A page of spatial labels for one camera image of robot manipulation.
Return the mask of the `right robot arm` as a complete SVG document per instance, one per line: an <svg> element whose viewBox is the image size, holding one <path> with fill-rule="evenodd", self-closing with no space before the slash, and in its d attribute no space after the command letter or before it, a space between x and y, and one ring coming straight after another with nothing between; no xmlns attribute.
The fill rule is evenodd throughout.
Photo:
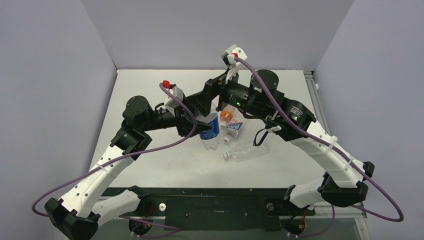
<svg viewBox="0 0 424 240"><path fill-rule="evenodd" d="M212 100L218 98L219 109L233 106L245 118L263 121L267 130L274 130L284 141L303 150L325 171L320 180L288 189L282 199L287 213L294 214L319 202L344 208L366 199L366 181L372 177L374 165L349 157L337 138L325 131L304 104L278 91L279 77L275 72L254 71L249 86L238 83L237 77L226 80L229 75L226 72L209 79L200 92L187 97L188 103L206 115Z"/></svg>

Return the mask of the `orange drink bottle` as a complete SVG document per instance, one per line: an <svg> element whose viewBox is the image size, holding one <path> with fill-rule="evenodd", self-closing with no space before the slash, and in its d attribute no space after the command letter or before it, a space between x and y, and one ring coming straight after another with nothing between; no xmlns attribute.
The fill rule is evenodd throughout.
<svg viewBox="0 0 424 240"><path fill-rule="evenodd" d="M225 129L235 115L236 108L231 105L227 105L219 115L219 127Z"/></svg>

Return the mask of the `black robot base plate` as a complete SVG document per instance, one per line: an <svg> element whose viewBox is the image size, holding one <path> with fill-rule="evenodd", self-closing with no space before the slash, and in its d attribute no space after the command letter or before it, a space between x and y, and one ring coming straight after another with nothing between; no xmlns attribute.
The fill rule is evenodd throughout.
<svg viewBox="0 0 424 240"><path fill-rule="evenodd" d="M300 209L285 197L286 188L129 187L140 203L128 217L162 219L183 231L280 231L280 223Z"/></svg>

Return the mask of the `blue label water bottle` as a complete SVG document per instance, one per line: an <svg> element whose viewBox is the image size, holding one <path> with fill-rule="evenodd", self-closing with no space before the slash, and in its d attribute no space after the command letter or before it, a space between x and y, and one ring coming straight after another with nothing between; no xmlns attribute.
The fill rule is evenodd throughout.
<svg viewBox="0 0 424 240"><path fill-rule="evenodd" d="M196 120L211 126L208 130L199 133L201 143L206 150L215 151L219 146L220 126L217 112L211 112L207 116L199 115Z"/></svg>

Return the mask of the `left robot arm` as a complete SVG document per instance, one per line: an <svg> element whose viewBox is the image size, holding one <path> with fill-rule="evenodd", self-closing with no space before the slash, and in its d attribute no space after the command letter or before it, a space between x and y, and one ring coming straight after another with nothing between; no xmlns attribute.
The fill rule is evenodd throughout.
<svg viewBox="0 0 424 240"><path fill-rule="evenodd" d="M51 223L70 240L89 240L104 223L126 213L143 215L149 201L135 188L99 201L117 176L137 158L148 153L152 138L148 132L176 128L182 140L208 131L212 124L198 120L195 110L182 97L172 97L175 107L153 109L144 96L126 103L121 128L88 173L70 182L71 190L45 203Z"/></svg>

